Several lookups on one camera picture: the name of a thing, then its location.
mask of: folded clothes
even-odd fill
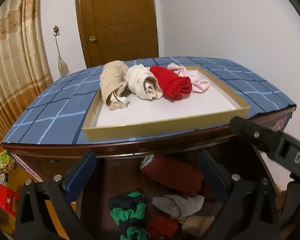
[[[182,225],[182,232],[187,232],[195,237],[201,237],[214,221],[214,216],[202,217],[189,216]]]
[[[202,173],[198,168],[166,156],[151,155],[141,164],[141,172],[160,184],[195,197],[201,188]]]
[[[157,78],[142,64],[130,67],[126,73],[130,91],[141,99],[152,100],[163,96]]]
[[[184,66],[170,63],[168,65],[168,69],[172,70],[180,77],[189,77],[192,83],[192,92],[203,93],[210,87],[209,80],[202,79],[196,75],[192,75]]]
[[[191,92],[191,80],[189,77],[179,77],[173,71],[160,66],[152,66],[150,71],[158,79],[163,94],[172,99],[180,100],[182,95]]]
[[[125,80],[128,66],[123,61],[112,61],[104,65],[100,75],[103,103],[110,109],[125,108],[127,101],[120,97],[128,82]]]
[[[152,204],[161,211],[169,214],[171,218],[190,216],[198,212],[203,205],[204,197],[197,195],[194,198],[183,198],[179,195],[165,195],[154,197]]]
[[[108,201],[110,214],[122,233],[120,240],[149,240],[150,234],[139,228],[146,213],[146,197],[140,192],[118,195]]]
[[[179,225],[176,219],[166,214],[154,215],[147,225],[147,231],[151,240],[162,240],[172,238]]]

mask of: curtain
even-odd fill
[[[51,84],[38,8],[39,0],[5,0],[0,7],[0,141]]]

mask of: clothing pile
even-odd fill
[[[140,169],[150,179],[170,188],[173,194],[152,198],[152,205],[157,208],[157,212],[147,223],[144,220],[147,198],[140,190],[112,197],[108,206],[111,217],[119,226],[120,240],[171,239],[179,228],[195,237],[201,237],[212,224],[214,216],[195,214],[202,208],[205,200],[203,194],[210,194],[211,197],[211,192],[203,187],[199,169],[154,154],[143,159]]]
[[[214,220],[214,216],[194,215],[202,208],[205,197],[211,197],[203,182],[202,173],[198,168],[175,159],[148,155],[140,166],[141,172],[160,184],[177,190],[179,194],[168,194],[154,197],[152,204],[165,214],[152,217],[147,226],[151,239],[172,238],[178,229],[178,222],[183,232],[195,237],[202,236]]]
[[[104,65],[100,75],[103,103],[109,109],[127,107],[122,96],[126,87],[140,99],[153,100],[162,96],[169,100],[181,100],[191,92],[203,93],[210,86],[206,79],[192,75],[184,66],[171,63],[167,68],[144,67],[142,64],[128,67],[116,60]]]
[[[0,153],[0,175],[2,173],[12,173],[15,171],[16,162],[12,159],[7,151]]]

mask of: red folded shirt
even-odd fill
[[[170,218],[167,214],[154,215],[147,225],[152,240],[172,238],[179,225],[176,219]]]
[[[150,179],[189,197],[195,197],[201,188],[202,173],[198,168],[169,157],[154,157],[141,172]]]
[[[150,71],[157,78],[159,86],[166,97],[172,100],[180,100],[182,95],[190,94],[192,84],[189,77],[179,77],[173,71],[160,66],[152,66]]]

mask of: wooden door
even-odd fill
[[[76,0],[87,67],[157,57],[154,0]]]

